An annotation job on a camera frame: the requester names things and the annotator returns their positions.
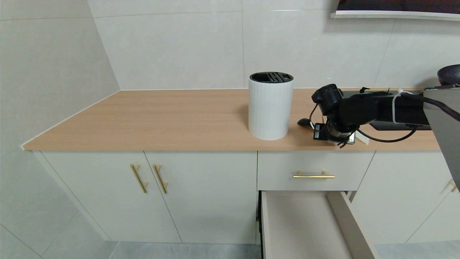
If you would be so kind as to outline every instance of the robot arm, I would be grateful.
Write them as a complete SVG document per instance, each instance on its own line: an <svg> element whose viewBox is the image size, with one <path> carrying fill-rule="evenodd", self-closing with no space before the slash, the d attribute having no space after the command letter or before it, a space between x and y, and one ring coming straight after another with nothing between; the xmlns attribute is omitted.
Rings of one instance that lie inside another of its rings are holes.
<svg viewBox="0 0 460 259"><path fill-rule="evenodd" d="M365 93L366 89L343 98L342 91L330 84L312 95L313 102L327 117L320 129L325 139L344 146L351 134L360 131L360 125L374 121L410 124L414 130L407 137L419 125L429 125L455 184L460 186L460 85L433 87L420 95L403 92L400 96L387 92Z"/></svg>

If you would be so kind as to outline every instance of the white cable tie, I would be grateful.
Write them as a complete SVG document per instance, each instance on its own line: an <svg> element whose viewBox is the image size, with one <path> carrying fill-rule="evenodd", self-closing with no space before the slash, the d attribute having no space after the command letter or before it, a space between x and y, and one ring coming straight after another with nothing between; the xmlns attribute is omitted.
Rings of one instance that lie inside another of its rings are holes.
<svg viewBox="0 0 460 259"><path fill-rule="evenodd" d="M393 101L391 102L391 109L392 109L392 114L393 114L393 123L399 124L399 122L396 122L395 120L395 101L396 97L401 96L401 93L408 93L408 94L413 94L408 91L404 91L402 87L398 88L398 93L393 97Z"/></svg>

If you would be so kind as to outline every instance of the open drawer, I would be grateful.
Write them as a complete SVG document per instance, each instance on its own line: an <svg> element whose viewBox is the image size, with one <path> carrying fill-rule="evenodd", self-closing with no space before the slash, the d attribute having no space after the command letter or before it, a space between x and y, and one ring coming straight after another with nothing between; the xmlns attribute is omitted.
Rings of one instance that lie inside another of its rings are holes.
<svg viewBox="0 0 460 259"><path fill-rule="evenodd" d="M262 191L264 259L378 259L344 192Z"/></svg>

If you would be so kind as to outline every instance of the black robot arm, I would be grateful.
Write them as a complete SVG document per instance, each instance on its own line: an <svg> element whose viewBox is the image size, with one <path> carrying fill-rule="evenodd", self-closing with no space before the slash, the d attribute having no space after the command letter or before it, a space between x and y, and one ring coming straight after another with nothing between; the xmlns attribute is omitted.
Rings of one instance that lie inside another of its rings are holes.
<svg viewBox="0 0 460 259"><path fill-rule="evenodd" d="M349 137L355 131L360 131L359 127L364 124L382 121L412 126L414 130L404 138L392 141L381 140L382 142L400 141L411 136L419 125L430 125L423 111L425 102L438 106L444 112L460 121L458 112L447 107L442 102L423 97L423 93L415 95L402 92L394 95L383 91L365 92L366 89L362 88L360 94L355 94L349 98L343 98L342 91L335 84L318 89L311 98L320 107L322 114L327 117L327 122L322 128L315 128L315 132L321 131L321 134L326 136L326 140L342 143L344 146ZM305 125L303 120L305 119L299 121L299 125Z"/></svg>

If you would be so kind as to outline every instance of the wall tile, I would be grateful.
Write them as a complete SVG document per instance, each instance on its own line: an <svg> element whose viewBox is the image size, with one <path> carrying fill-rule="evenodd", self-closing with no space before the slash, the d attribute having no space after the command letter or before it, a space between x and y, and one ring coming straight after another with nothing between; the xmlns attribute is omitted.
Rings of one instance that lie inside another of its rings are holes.
<svg viewBox="0 0 460 259"><path fill-rule="evenodd" d="M289 73L296 88L372 86L394 21L329 19L330 12L243 12L246 87L262 71Z"/></svg>
<svg viewBox="0 0 460 259"><path fill-rule="evenodd" d="M240 12L95 20L121 89L243 87Z"/></svg>
<svg viewBox="0 0 460 259"><path fill-rule="evenodd" d="M119 90L92 18L0 26L1 155Z"/></svg>
<svg viewBox="0 0 460 259"><path fill-rule="evenodd" d="M1 0L1 20L31 18L89 18L87 0Z"/></svg>
<svg viewBox="0 0 460 259"><path fill-rule="evenodd" d="M88 0L94 17L241 11L241 0Z"/></svg>
<svg viewBox="0 0 460 259"><path fill-rule="evenodd" d="M77 209L32 152L17 148L0 164L1 223L41 254Z"/></svg>
<svg viewBox="0 0 460 259"><path fill-rule="evenodd" d="M41 259L3 226L0 228L1 255L5 259Z"/></svg>
<svg viewBox="0 0 460 259"><path fill-rule="evenodd" d="M437 71L460 64L460 24L398 19L375 86L437 86Z"/></svg>
<svg viewBox="0 0 460 259"><path fill-rule="evenodd" d="M336 9L338 0L243 0L243 11Z"/></svg>
<svg viewBox="0 0 460 259"><path fill-rule="evenodd" d="M78 213L43 254L44 259L108 259L117 242L104 241Z"/></svg>

